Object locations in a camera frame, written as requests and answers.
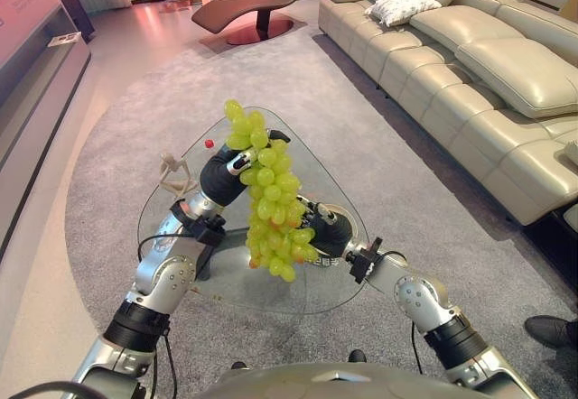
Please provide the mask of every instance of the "black shoe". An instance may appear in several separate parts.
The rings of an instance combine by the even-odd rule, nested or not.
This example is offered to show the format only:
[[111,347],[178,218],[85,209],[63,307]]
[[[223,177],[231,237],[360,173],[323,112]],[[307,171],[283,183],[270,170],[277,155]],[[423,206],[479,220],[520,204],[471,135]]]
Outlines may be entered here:
[[545,347],[558,349],[572,345],[566,330],[566,320],[554,316],[533,316],[524,322],[524,328],[532,339]]
[[368,358],[361,349],[353,349],[350,354],[350,358],[347,360],[350,363],[367,363]]

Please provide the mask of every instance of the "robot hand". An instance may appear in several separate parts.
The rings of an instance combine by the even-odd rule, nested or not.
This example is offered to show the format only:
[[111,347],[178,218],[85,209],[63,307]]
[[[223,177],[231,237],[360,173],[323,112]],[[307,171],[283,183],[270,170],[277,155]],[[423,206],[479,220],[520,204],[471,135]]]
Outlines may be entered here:
[[[268,136],[270,140],[291,142],[289,137],[278,130],[268,130]],[[236,151],[223,145],[200,172],[200,187],[203,193],[221,207],[226,207],[245,189],[239,175],[250,168],[256,159],[257,151],[254,148]]]

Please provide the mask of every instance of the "green grape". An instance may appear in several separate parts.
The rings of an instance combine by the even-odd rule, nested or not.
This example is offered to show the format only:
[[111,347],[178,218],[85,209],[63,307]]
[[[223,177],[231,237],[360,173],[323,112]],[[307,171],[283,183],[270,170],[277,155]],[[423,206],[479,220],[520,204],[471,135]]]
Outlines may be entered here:
[[256,223],[251,225],[249,232],[253,232],[256,237],[261,237],[267,233],[269,230],[269,226],[266,225],[263,221],[259,220]]
[[271,148],[264,148],[259,151],[259,162],[265,167],[271,167],[277,161],[277,154]]
[[289,265],[283,265],[283,270],[281,270],[281,278],[288,283],[291,283],[295,280],[295,269]]
[[277,184],[283,191],[297,191],[301,185],[297,177],[292,175],[290,172],[277,175],[275,178],[275,184]]
[[281,198],[281,189],[276,185],[268,185],[265,187],[264,195],[267,199],[277,202]]
[[263,187],[271,185],[275,181],[275,173],[271,169],[261,169],[256,175],[256,181]]
[[232,122],[233,133],[236,135],[251,135],[251,122],[246,116],[235,116]]
[[277,256],[271,258],[271,262],[269,263],[269,273],[274,276],[278,276],[281,274],[284,268],[284,262],[279,259]]
[[317,250],[315,250],[315,247],[309,244],[303,246],[303,259],[307,262],[315,262],[319,259],[319,254],[317,253]]
[[255,129],[255,128],[259,128],[259,129],[264,129],[265,128],[265,118],[263,117],[263,115],[261,115],[261,112],[257,111],[257,110],[252,110],[249,115],[249,122],[251,123],[251,126]]
[[289,205],[297,197],[297,192],[293,191],[282,191],[278,202],[281,205]]
[[289,169],[291,169],[291,164],[292,161],[289,155],[286,154],[279,155],[279,153],[277,153],[277,161],[275,162],[275,164],[273,164],[271,169],[273,169],[273,172],[279,175],[281,173],[288,172]]
[[228,99],[225,101],[225,116],[229,121],[232,121],[237,116],[243,116],[245,114],[245,110],[243,107],[236,101],[236,99]]
[[254,128],[251,131],[251,144],[256,147],[256,149],[263,149],[269,143],[269,138],[267,137],[267,132],[262,128]]
[[305,249],[299,244],[291,244],[291,257],[297,264],[302,264],[304,261]]
[[281,232],[283,235],[288,234],[292,230],[293,228],[287,225],[286,223],[279,227],[279,232]]
[[281,245],[277,248],[277,254],[283,259],[288,257],[287,262],[291,262],[291,238],[288,235],[284,235],[281,240]]
[[261,255],[261,257],[259,257],[259,261],[261,262],[261,266],[263,268],[268,268],[269,263],[271,262],[271,255],[268,256]]
[[249,196],[251,196],[255,200],[261,199],[263,197],[263,187],[259,185],[251,186],[249,188]]
[[236,134],[230,135],[225,143],[229,148],[234,149],[235,151],[244,151],[251,145],[251,142],[246,135]]
[[259,253],[263,257],[269,257],[273,253],[271,247],[269,247],[269,243],[265,239],[259,241]]
[[275,212],[271,216],[271,221],[277,226],[283,225],[285,222],[285,206],[275,205]]
[[299,245],[307,244],[315,236],[315,231],[310,227],[306,229],[295,229],[289,234],[291,239]]
[[245,185],[256,185],[257,169],[247,169],[241,173],[241,182]]
[[267,236],[267,243],[273,250],[277,250],[283,243],[283,238],[279,232],[272,231],[269,232],[269,235]]
[[284,153],[287,150],[287,143],[282,139],[275,139],[271,141],[271,147],[276,153]]
[[262,220],[269,220],[275,212],[275,203],[269,199],[261,198],[256,213]]

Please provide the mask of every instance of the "person's foot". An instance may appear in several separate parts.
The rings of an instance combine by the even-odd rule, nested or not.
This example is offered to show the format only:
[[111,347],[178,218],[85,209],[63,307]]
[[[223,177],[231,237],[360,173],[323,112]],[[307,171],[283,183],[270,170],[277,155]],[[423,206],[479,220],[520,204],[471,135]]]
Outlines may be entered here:
[[554,316],[539,315],[528,318],[524,328],[532,339],[545,347],[558,349],[572,346],[566,329],[566,320]]

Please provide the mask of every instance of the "brown chaise lounge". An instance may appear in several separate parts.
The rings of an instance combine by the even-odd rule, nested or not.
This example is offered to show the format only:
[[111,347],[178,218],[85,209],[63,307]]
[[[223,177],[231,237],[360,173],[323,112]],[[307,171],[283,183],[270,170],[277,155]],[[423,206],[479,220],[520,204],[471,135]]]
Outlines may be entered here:
[[295,0],[212,0],[192,15],[192,20],[209,32],[219,33],[243,14],[257,11],[256,27],[250,26],[228,37],[231,44],[249,44],[274,38],[293,27],[291,20],[269,22],[271,11]]

